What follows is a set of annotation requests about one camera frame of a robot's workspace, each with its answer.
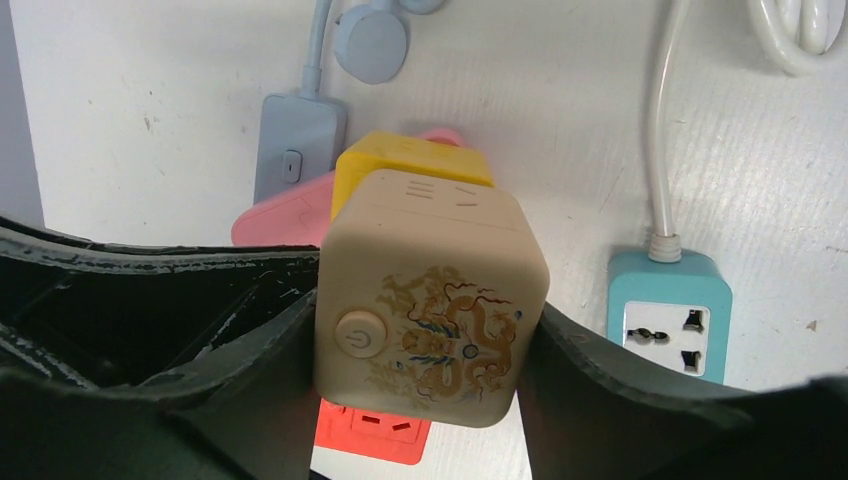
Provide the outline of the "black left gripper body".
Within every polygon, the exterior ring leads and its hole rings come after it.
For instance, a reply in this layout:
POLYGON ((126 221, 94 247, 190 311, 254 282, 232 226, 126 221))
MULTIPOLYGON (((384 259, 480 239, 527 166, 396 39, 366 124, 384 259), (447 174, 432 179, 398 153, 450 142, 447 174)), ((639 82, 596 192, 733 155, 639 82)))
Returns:
POLYGON ((314 246, 103 244, 1 221, 1 363, 139 385, 267 323, 317 283, 314 246))

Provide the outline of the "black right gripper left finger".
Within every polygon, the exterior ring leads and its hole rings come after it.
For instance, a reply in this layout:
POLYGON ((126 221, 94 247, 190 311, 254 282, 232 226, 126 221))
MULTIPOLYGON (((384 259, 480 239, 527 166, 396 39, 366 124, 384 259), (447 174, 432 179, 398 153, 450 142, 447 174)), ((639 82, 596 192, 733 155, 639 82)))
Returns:
POLYGON ((1 373, 5 479, 307 479, 315 297, 135 387, 1 373))

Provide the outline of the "yellow cube socket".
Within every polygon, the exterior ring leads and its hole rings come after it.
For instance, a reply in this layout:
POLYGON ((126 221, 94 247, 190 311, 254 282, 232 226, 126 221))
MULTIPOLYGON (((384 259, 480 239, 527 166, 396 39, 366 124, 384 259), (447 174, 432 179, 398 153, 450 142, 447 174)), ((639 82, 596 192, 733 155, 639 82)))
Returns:
POLYGON ((483 153, 468 147, 464 138, 452 129, 436 128, 417 136, 373 131, 338 157, 330 217, 336 217, 365 176, 381 169, 495 185, 483 153))

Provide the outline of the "grey round plug adapter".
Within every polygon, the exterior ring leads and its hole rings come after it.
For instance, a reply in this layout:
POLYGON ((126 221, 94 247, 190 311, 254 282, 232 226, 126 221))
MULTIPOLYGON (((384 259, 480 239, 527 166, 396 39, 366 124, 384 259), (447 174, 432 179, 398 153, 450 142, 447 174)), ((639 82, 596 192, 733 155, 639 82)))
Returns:
POLYGON ((393 79, 404 64, 408 34, 394 1, 369 1, 342 14, 334 56, 352 77, 378 85, 393 79))

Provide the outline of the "teal power strip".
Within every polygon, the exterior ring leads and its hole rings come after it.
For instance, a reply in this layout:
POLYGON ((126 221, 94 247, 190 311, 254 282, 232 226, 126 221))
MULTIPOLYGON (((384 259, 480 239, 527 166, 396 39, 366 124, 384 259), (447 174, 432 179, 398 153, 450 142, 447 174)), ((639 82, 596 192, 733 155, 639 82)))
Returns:
POLYGON ((608 263, 606 338, 674 372, 722 384, 733 293, 710 257, 624 251, 608 263))

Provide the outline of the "red cube socket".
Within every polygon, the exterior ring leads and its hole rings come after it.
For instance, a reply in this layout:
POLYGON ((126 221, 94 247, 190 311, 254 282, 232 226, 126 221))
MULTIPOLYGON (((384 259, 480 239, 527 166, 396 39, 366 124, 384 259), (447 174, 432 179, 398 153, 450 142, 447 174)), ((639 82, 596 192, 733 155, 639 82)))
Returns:
POLYGON ((314 445, 404 465, 423 456, 431 422, 321 400, 314 445))

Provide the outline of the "pink triangular socket adapter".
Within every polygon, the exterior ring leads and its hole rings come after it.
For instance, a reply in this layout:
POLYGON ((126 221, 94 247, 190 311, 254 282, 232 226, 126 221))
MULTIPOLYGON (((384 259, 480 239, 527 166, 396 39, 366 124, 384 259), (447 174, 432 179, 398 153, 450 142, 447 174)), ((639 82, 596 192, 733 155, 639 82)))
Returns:
MULTIPOLYGON (((436 177, 414 175, 412 194, 433 191, 436 177)), ((334 219, 330 217, 334 177, 335 169, 255 204, 234 222, 232 243, 239 247, 320 245, 334 219)))

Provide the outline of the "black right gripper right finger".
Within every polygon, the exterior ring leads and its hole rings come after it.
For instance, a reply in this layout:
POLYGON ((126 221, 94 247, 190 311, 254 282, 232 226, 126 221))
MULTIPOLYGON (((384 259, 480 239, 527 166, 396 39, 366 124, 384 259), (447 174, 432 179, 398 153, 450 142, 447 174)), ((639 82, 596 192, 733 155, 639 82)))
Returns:
POLYGON ((518 399, 536 479, 843 479, 843 376, 754 393, 665 369, 546 306, 518 399))

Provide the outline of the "light blue power strip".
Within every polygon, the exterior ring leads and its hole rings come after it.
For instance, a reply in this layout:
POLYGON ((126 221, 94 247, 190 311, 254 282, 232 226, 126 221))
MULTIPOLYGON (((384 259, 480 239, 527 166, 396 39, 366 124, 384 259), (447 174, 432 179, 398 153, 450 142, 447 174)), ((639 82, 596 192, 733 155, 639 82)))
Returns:
POLYGON ((268 95, 261 108, 253 202, 258 204, 335 168, 347 109, 337 101, 268 95))

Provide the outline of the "beige dragon cube socket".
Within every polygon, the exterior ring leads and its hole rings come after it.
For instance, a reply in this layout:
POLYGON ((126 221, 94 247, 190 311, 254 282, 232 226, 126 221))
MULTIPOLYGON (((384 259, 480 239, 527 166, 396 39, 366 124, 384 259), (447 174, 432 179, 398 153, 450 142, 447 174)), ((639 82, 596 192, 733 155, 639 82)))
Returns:
POLYGON ((549 284, 508 192, 374 171, 320 248, 315 388, 342 406, 492 426, 510 408, 549 284))

